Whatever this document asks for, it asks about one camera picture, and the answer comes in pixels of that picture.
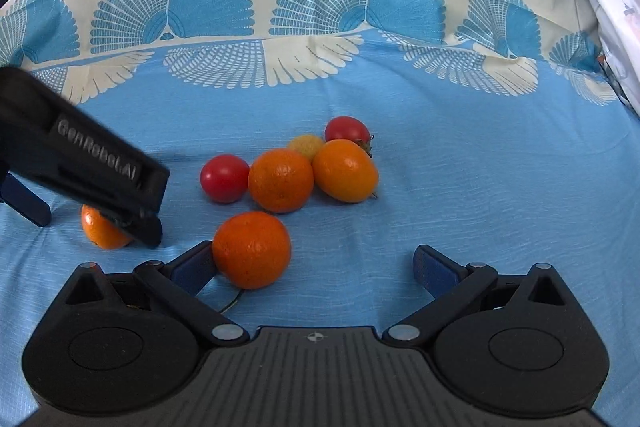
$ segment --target metal rivet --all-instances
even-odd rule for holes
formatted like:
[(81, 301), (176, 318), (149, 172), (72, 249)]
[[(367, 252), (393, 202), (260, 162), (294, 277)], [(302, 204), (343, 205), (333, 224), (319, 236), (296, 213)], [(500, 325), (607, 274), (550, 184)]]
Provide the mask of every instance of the metal rivet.
[(389, 336), (396, 341), (412, 341), (420, 336), (420, 330), (411, 324), (396, 324), (389, 328)]
[(211, 330), (211, 334), (221, 341), (234, 341), (243, 333), (244, 330), (237, 324), (220, 324)]

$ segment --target red tomato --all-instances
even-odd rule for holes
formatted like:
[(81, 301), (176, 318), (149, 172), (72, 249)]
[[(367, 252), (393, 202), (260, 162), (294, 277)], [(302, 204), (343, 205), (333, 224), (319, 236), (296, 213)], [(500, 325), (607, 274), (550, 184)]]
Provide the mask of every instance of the red tomato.
[(216, 203), (234, 203), (249, 186), (249, 165), (232, 154), (216, 156), (200, 171), (200, 185)]
[(324, 130), (324, 140), (350, 140), (356, 142), (364, 150), (369, 152), (371, 133), (360, 121), (350, 116), (338, 116), (329, 122)]

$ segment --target crosshair logo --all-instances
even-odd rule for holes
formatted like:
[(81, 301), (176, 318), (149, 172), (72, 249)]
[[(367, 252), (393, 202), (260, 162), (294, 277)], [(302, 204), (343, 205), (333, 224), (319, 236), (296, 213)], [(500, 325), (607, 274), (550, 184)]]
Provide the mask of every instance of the crosshair logo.
[(313, 342), (314, 344), (317, 344), (320, 341), (324, 341), (326, 338), (326, 336), (324, 336), (322, 333), (320, 333), (319, 331), (314, 331), (313, 333), (309, 333), (306, 336), (306, 339), (310, 342)]

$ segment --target mandarin orange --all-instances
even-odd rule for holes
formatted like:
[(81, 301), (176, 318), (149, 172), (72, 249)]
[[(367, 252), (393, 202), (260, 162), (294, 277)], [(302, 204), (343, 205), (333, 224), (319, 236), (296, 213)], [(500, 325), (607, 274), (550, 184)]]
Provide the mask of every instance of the mandarin orange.
[(85, 204), (80, 211), (80, 220), (86, 237), (99, 248), (114, 250), (125, 247), (132, 241), (98, 210)]
[(249, 170), (249, 193), (262, 208), (287, 214), (302, 208), (314, 189), (314, 171), (301, 153), (273, 149)]
[(218, 269), (237, 287), (255, 290), (280, 277), (291, 260), (283, 223), (264, 212), (246, 212), (220, 225), (211, 245)]

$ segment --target blue gripper pad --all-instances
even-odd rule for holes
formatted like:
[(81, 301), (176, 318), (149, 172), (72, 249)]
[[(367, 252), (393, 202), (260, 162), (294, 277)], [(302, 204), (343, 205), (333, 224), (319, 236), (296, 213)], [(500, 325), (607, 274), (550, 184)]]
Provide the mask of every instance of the blue gripper pad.
[(46, 227), (51, 222), (49, 205), (11, 174), (7, 174), (4, 182), (0, 184), (0, 203), (8, 204), (18, 214), (39, 227)]
[(189, 295), (197, 295), (218, 273), (211, 253), (211, 241), (202, 241), (167, 263), (162, 272)]
[(429, 245), (414, 252), (414, 279), (434, 299), (447, 293), (468, 275), (468, 270)]

